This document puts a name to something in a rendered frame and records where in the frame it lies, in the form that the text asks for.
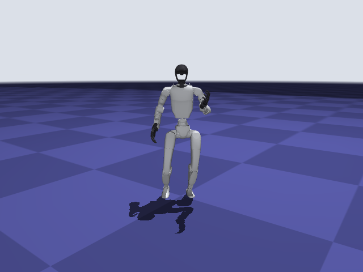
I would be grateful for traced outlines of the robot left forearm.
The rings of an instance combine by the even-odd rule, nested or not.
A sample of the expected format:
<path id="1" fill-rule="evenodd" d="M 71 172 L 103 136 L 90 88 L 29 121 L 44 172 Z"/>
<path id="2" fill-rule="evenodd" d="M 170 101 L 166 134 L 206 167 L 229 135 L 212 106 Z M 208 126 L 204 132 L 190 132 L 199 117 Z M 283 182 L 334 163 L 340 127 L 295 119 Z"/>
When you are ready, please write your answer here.
<path id="1" fill-rule="evenodd" d="M 199 104 L 199 107 L 200 107 L 200 105 L 201 105 L 201 103 Z M 206 106 L 203 109 L 200 108 L 200 111 L 203 112 L 204 114 L 208 114 L 211 112 L 211 108 L 209 106 Z"/>

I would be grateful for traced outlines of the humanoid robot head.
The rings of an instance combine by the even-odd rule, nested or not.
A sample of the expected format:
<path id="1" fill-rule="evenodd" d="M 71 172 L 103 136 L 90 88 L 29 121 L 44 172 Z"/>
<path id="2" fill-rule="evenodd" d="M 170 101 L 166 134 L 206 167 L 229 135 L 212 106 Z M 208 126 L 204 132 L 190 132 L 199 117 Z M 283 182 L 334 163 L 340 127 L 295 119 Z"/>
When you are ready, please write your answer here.
<path id="1" fill-rule="evenodd" d="M 186 78 L 185 79 L 178 79 L 177 78 L 177 74 L 180 74 L 180 75 L 183 75 L 183 74 L 186 74 Z M 186 87 L 184 84 L 185 84 L 185 81 L 187 79 L 187 75 L 188 75 L 188 68 L 186 67 L 186 65 L 178 65 L 175 69 L 175 76 L 176 76 L 176 80 L 178 81 L 178 84 L 179 86 L 177 87 L 180 87 L 180 88 L 183 88 L 183 87 Z"/>

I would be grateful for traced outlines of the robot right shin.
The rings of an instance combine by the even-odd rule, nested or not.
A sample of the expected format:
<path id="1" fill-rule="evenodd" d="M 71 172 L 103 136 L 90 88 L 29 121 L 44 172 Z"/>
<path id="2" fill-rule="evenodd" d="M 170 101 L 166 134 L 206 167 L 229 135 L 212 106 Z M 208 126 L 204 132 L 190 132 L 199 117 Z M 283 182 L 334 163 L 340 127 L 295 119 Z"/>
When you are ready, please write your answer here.
<path id="1" fill-rule="evenodd" d="M 164 171 L 162 171 L 162 182 L 164 184 L 164 188 L 166 187 L 168 189 L 168 184 L 170 182 L 170 175 L 165 175 Z"/>

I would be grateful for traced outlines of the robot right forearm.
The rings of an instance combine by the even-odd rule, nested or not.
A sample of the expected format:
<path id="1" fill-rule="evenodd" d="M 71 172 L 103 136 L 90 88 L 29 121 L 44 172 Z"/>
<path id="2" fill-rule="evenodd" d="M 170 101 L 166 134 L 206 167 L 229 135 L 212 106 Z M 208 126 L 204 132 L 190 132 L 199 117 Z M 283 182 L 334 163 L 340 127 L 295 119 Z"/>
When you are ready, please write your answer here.
<path id="1" fill-rule="evenodd" d="M 154 113 L 154 123 L 157 123 L 157 128 L 159 129 L 162 114 L 160 112 L 157 112 L 157 109 L 158 109 L 158 106 L 156 106 L 155 113 Z"/>

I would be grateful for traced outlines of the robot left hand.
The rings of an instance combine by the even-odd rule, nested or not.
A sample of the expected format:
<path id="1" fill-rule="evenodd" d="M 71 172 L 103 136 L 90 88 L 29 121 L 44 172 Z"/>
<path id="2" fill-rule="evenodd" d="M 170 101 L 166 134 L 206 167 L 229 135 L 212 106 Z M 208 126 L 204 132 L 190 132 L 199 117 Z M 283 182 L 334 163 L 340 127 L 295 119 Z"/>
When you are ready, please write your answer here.
<path id="1" fill-rule="evenodd" d="M 204 97 L 202 97 L 204 100 L 201 102 L 201 105 L 200 105 L 200 108 L 201 109 L 203 109 L 204 107 L 206 107 L 207 106 L 207 104 L 208 104 L 208 101 L 209 101 L 209 96 L 210 96 L 210 92 L 208 91 L 208 90 L 206 90 L 207 92 L 205 92 L 206 94 L 207 94 L 207 96 L 206 96 L 206 94 L 204 94 L 204 96 L 206 97 L 206 98 L 204 98 Z"/>

